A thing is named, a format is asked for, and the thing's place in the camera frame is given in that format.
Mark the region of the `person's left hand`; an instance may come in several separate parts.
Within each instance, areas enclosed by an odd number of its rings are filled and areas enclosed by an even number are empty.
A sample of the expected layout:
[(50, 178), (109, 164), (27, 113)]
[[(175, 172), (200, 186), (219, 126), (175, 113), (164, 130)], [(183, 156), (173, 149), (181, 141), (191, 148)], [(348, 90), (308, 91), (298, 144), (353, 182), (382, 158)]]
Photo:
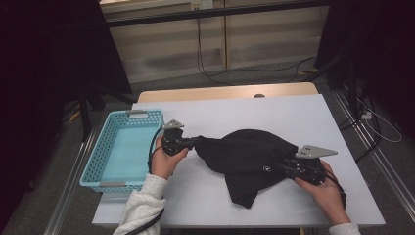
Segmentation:
[(188, 154), (185, 148), (178, 154), (170, 156), (166, 154), (162, 148), (162, 137), (157, 139), (157, 149), (152, 154), (151, 174), (168, 179), (175, 171), (178, 163), (182, 161)]

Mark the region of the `aluminium floor rail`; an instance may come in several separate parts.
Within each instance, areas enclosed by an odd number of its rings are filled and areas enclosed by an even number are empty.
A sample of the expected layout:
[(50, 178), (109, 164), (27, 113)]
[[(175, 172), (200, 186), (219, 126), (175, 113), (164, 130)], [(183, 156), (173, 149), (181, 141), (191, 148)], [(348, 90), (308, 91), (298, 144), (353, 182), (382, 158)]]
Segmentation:
[(82, 174), (82, 168), (86, 161), (87, 154), (92, 149), (93, 141), (96, 137), (96, 132), (92, 131), (81, 142), (80, 149), (75, 158), (74, 164), (71, 168), (69, 177), (66, 181), (65, 187), (58, 203), (55, 205), (52, 215), (49, 218), (47, 226), (43, 232), (43, 235), (59, 235), (62, 225), (64, 223), (67, 211), (69, 209), (70, 202), (73, 197), (75, 187), (78, 185), (78, 180)]
[(415, 189), (411, 190), (410, 187), (404, 182), (403, 178), (392, 166), (386, 152), (383, 151), (380, 146), (382, 140), (386, 143), (395, 145), (401, 143), (402, 140), (387, 140), (386, 137), (381, 134), (381, 130), (378, 127), (378, 119), (381, 119), (382, 121), (385, 120), (382, 116), (379, 116), (377, 113), (373, 112), (372, 109), (362, 103), (360, 99), (357, 100), (357, 104), (362, 105), (364, 110), (370, 111), (375, 117), (375, 123), (373, 125), (370, 124), (369, 120), (357, 119), (352, 116), (345, 94), (342, 92), (335, 92), (334, 97), (347, 117), (346, 122), (348, 123), (348, 127), (353, 129), (366, 148), (363, 154), (358, 155), (355, 158), (355, 161), (358, 165), (361, 165), (364, 159), (371, 158), (378, 170), (382, 173), (385, 180), (388, 182), (389, 187), (399, 199), (400, 204), (406, 210), (411, 219), (415, 221)]

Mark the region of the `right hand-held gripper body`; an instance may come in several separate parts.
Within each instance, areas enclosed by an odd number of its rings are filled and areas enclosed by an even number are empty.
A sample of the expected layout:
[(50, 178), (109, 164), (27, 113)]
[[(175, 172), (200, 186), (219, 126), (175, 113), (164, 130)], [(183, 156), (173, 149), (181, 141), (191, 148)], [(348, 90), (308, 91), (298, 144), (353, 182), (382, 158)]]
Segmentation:
[(300, 178), (310, 184), (320, 185), (326, 178), (320, 159), (334, 156), (337, 153), (335, 150), (304, 145), (292, 159), (284, 160), (283, 169), (291, 179)]

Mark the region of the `black metal stand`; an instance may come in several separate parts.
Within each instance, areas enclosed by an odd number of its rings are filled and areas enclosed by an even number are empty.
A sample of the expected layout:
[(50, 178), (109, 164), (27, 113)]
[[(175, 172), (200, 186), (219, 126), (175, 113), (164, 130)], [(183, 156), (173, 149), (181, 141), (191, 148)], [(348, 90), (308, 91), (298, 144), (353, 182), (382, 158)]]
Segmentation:
[(83, 135), (82, 141), (85, 142), (91, 132), (91, 123), (89, 118), (88, 106), (95, 111), (102, 111), (106, 103), (102, 95), (109, 95), (125, 104), (133, 104), (134, 100), (115, 90), (99, 85), (96, 82), (81, 82), (77, 85), (77, 98), (82, 120)]
[(346, 76), (346, 87), (348, 94), (349, 109), (354, 117), (358, 117), (358, 104), (357, 104), (357, 83), (356, 83), (356, 66), (345, 54), (339, 54), (331, 59), (328, 63), (323, 65), (320, 69), (309, 75), (304, 82), (313, 82), (315, 79), (323, 74), (327, 74), (333, 71), (335, 68), (344, 70)]

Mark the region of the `white wall socket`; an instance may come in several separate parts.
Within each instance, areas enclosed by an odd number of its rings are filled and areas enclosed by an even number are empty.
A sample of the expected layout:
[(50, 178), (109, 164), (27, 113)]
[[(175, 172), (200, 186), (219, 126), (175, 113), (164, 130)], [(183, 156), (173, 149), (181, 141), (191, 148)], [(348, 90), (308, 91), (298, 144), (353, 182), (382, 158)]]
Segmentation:
[(190, 2), (192, 10), (208, 10), (213, 8), (212, 0), (192, 0)]

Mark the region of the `black curtain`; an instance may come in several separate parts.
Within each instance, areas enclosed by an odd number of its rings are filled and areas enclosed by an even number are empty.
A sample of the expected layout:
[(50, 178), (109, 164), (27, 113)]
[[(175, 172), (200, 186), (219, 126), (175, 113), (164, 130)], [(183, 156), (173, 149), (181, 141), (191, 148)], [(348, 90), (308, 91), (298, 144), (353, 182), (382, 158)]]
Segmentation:
[(0, 0), (0, 232), (48, 159), (65, 104), (130, 90), (100, 0)]
[(340, 54), (415, 138), (415, 0), (331, 0), (314, 65)]

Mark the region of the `person's right hand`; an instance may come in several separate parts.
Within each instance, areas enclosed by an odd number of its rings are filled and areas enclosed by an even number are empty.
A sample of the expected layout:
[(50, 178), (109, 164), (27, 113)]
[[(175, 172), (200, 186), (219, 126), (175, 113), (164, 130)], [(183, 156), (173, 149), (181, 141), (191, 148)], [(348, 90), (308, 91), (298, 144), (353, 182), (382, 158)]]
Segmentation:
[(313, 185), (300, 178), (296, 178), (295, 182), (312, 196), (331, 226), (351, 223), (343, 206), (340, 189), (335, 182), (326, 179), (321, 185)]

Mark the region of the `beige cabinet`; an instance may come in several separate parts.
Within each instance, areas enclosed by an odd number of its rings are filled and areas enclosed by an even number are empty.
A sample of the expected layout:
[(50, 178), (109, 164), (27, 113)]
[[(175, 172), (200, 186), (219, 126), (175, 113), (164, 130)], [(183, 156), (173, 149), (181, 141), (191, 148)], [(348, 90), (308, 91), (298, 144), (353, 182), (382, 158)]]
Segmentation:
[[(106, 20), (192, 10), (192, 0), (100, 0)], [(213, 9), (289, 0), (212, 0)], [(111, 29), (130, 82), (311, 59), (329, 6), (148, 23)]]

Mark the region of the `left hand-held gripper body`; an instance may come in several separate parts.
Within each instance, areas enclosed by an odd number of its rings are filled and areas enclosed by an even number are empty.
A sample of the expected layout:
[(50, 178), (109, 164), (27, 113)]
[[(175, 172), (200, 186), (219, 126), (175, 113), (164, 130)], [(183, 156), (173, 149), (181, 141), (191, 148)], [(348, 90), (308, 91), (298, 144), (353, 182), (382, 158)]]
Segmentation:
[(192, 150), (195, 147), (195, 138), (182, 137), (183, 126), (183, 123), (173, 119), (162, 127), (163, 138), (161, 144), (163, 150), (170, 156), (174, 156), (184, 149)]

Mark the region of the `light blue plastic basket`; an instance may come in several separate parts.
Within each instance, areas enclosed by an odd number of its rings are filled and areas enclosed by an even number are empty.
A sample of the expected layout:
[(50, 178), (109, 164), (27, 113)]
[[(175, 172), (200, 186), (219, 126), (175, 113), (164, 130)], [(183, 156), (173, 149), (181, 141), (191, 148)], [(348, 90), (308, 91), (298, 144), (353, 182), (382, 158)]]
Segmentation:
[(163, 125), (161, 110), (109, 113), (79, 184), (97, 192), (140, 190), (149, 171), (153, 138)]

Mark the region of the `black horizontal bar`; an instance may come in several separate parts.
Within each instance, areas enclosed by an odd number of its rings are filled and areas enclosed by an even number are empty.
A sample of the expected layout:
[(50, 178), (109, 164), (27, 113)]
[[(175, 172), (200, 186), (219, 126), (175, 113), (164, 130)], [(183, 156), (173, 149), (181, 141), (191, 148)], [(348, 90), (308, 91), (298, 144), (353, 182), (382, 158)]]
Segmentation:
[(208, 10), (196, 10), (179, 13), (161, 14), (145, 17), (129, 17), (107, 20), (108, 27), (131, 26), (138, 24), (156, 24), (213, 17), (234, 16), (271, 11), (296, 10), (312, 7), (329, 6), (332, 0), (289, 0), (279, 3), (225, 7)]

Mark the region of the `black pants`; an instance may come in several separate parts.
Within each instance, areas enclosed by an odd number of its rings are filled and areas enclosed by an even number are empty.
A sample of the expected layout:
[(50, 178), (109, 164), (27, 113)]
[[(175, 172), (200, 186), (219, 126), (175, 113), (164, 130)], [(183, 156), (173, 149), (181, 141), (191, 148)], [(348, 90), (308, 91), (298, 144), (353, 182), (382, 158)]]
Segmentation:
[(207, 167), (221, 173), (231, 201), (250, 209), (259, 191), (286, 178), (275, 166), (292, 159), (298, 147), (273, 133), (241, 129), (221, 139), (202, 137), (195, 147)]

